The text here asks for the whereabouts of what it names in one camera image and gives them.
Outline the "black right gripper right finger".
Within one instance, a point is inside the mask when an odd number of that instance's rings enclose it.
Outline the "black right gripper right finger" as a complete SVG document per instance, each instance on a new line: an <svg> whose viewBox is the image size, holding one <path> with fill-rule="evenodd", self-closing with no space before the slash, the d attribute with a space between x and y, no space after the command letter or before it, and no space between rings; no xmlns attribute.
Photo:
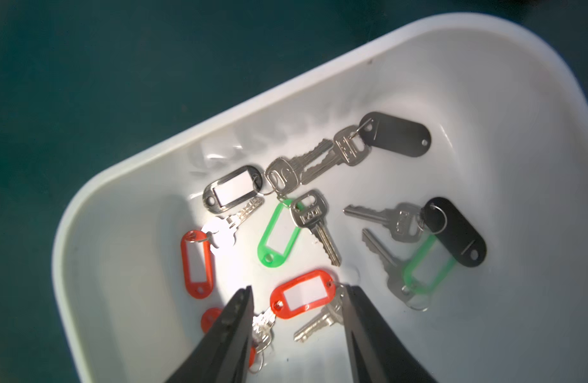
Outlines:
<svg viewBox="0 0 588 383"><path fill-rule="evenodd" d="M353 381L434 382L358 286L345 287L343 326Z"/></svg>

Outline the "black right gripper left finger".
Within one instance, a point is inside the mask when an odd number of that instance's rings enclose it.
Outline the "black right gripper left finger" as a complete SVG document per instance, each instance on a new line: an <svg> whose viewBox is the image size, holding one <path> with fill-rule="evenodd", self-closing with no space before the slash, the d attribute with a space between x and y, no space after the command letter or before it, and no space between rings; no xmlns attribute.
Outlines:
<svg viewBox="0 0 588 383"><path fill-rule="evenodd" d="M254 314L251 286L238 290L169 382L245 382Z"/></svg>

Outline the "key with black window tag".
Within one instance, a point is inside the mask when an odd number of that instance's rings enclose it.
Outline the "key with black window tag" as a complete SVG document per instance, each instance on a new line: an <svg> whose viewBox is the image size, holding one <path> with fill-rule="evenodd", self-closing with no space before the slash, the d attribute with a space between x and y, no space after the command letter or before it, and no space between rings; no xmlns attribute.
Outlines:
<svg viewBox="0 0 588 383"><path fill-rule="evenodd" d="M272 192L285 196L302 184L305 167L332 148L332 141L322 140L316 147L292 159L276 158L265 171L253 165L244 165L214 180L203 191L204 207L213 214L226 212L255 196Z"/></svg>

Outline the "key with red window tag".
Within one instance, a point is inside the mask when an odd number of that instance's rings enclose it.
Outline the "key with red window tag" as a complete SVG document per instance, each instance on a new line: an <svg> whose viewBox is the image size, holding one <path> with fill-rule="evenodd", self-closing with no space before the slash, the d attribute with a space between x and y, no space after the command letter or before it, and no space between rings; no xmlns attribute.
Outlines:
<svg viewBox="0 0 588 383"><path fill-rule="evenodd" d="M293 335L295 342L335 324L343 324L344 285L320 269L310 271L276 287L270 295L269 308L278 319L295 317L319 309L319 313Z"/></svg>

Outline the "key with green tag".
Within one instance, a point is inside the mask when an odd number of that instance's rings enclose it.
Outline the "key with green tag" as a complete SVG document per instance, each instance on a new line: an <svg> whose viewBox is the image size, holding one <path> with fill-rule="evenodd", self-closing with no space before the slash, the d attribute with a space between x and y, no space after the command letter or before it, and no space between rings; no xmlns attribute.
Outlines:
<svg viewBox="0 0 588 383"><path fill-rule="evenodd" d="M416 272L429 260L431 252L439 246L437 236L428 236L408 260L394 256L368 228L362 230L362 241L382 262L383 269L388 275L388 290L413 311L424 312L430 308L432 295L457 264L452 255L447 255L447 260L431 280L423 282L416 277Z"/></svg>
<svg viewBox="0 0 588 383"><path fill-rule="evenodd" d="M288 212L293 229L292 233L286 236L284 245L277 246L271 244L270 239L285 212ZM327 227L327 215L328 202L317 189L307 191L296 199L279 202L257 247L260 262L269 268L282 266L289 259L300 233L307 230L320 243L331 265L340 267L342 261Z"/></svg>

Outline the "key with black solid tag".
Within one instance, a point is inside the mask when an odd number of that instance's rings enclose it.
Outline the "key with black solid tag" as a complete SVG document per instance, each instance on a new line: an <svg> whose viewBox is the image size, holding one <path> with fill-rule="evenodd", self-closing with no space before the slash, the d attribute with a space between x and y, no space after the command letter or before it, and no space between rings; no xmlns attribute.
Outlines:
<svg viewBox="0 0 588 383"><path fill-rule="evenodd" d="M334 166L356 166L374 148L420 157L432 144L430 130L421 123L386 113L367 113L358 125L341 129L332 139L332 148L318 164L303 171L302 184L310 184Z"/></svg>

